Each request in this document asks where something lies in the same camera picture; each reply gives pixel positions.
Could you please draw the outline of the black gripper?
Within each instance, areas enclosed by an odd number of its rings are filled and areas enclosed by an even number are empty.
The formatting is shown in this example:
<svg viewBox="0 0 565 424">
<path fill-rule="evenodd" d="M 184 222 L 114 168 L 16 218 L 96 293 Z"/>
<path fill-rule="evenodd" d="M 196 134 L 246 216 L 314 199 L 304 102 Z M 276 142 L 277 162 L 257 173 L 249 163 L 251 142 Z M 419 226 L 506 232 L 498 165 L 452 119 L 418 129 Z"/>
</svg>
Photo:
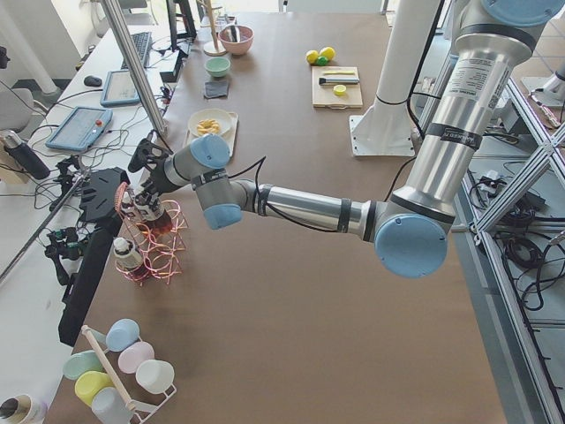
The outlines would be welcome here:
<svg viewBox="0 0 565 424">
<path fill-rule="evenodd" d="M 149 177 L 145 184 L 149 182 L 159 194 L 172 193 L 173 184 L 166 177 L 164 170 L 164 164 L 169 158 L 170 153 L 167 149 L 145 138 L 136 147 L 128 164 L 128 171 L 134 173 L 144 168 L 149 172 Z M 148 194 L 145 189 L 141 187 L 134 189 L 134 203 L 136 206 L 146 206 L 147 200 Z M 162 204 L 159 197 L 153 196 L 150 199 L 149 207 L 152 211 L 161 211 Z"/>
</svg>

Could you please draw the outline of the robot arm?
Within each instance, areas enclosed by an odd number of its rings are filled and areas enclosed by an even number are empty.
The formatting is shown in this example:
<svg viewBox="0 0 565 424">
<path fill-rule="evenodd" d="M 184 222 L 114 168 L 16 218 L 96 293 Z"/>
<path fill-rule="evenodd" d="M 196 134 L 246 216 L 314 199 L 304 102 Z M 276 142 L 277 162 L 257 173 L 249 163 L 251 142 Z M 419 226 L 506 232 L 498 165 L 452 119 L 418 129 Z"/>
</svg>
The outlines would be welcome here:
<svg viewBox="0 0 565 424">
<path fill-rule="evenodd" d="M 355 233 L 372 242 L 391 272 L 418 278 L 444 262 L 455 219 L 453 199 L 513 69 L 528 60 L 561 1 L 462 1 L 454 20 L 450 71 L 406 183 L 383 202 L 359 203 L 256 181 L 230 181 L 227 143 L 204 135 L 175 153 L 149 140 L 129 170 L 149 172 L 153 194 L 190 186 L 210 228 L 240 221 L 244 212 L 277 216 L 324 232 Z"/>
</svg>

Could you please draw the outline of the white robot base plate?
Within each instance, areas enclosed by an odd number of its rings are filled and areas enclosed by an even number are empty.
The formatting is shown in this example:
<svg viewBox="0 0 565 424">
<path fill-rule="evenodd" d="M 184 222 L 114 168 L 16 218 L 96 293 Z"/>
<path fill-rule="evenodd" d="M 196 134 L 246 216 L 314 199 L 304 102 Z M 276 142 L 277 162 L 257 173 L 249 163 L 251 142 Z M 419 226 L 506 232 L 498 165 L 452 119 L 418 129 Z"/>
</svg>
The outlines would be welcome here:
<svg viewBox="0 0 565 424">
<path fill-rule="evenodd" d="M 413 157 L 411 133 L 407 120 L 391 128 L 377 128 L 370 132 L 361 130 L 363 116 L 350 115 L 350 144 L 354 156 L 408 156 Z"/>
</svg>

